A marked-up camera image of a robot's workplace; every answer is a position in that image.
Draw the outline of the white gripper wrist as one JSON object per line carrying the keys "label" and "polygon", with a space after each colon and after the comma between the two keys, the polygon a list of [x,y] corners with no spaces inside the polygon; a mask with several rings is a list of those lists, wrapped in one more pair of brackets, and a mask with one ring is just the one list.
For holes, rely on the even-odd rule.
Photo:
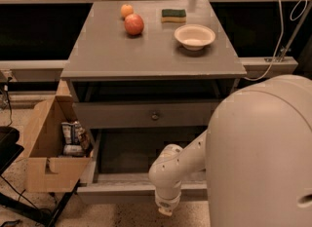
{"label": "white gripper wrist", "polygon": [[159,207],[158,211],[165,216],[172,216],[179,204],[181,190],[179,188],[156,188],[155,203]]}

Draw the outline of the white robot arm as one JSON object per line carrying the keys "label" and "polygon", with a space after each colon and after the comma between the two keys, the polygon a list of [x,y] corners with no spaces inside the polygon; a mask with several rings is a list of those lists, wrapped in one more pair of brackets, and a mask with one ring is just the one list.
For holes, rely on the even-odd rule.
{"label": "white robot arm", "polygon": [[312,227],[312,81],[282,75],[245,87],[185,148],[168,145],[149,170],[172,214],[181,181],[206,173],[211,227]]}

